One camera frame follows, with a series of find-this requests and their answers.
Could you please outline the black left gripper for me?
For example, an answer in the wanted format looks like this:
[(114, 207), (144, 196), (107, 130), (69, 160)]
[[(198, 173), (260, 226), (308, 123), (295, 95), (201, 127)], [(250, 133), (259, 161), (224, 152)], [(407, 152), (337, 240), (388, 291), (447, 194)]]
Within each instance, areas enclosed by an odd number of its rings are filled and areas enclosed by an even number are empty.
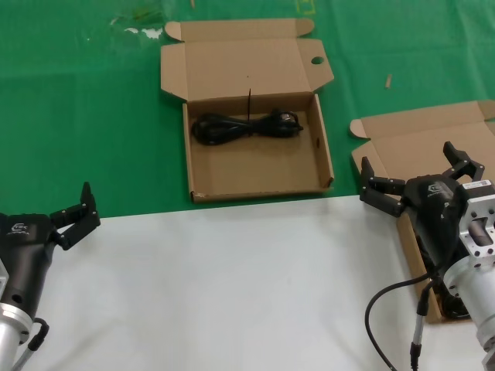
[(9, 278), (1, 302), (35, 313), (55, 244), (69, 250), (101, 225), (90, 183), (77, 205), (52, 213), (1, 215), (1, 262)]

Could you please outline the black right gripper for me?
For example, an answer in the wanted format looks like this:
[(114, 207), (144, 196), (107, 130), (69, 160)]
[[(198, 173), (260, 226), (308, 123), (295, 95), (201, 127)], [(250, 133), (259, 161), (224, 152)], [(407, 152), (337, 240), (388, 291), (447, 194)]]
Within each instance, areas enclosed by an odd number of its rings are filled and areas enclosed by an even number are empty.
[(466, 248), (459, 241), (457, 208), (451, 206), (454, 191), (463, 176), (473, 182), (480, 181), (484, 166), (473, 161), (465, 151), (457, 150), (450, 141), (445, 142), (443, 154), (450, 168), (442, 174), (423, 175), (407, 182), (376, 176), (368, 157), (364, 156), (360, 201), (393, 217), (402, 214), (405, 204), (420, 249), (432, 264), (451, 267), (467, 258)]

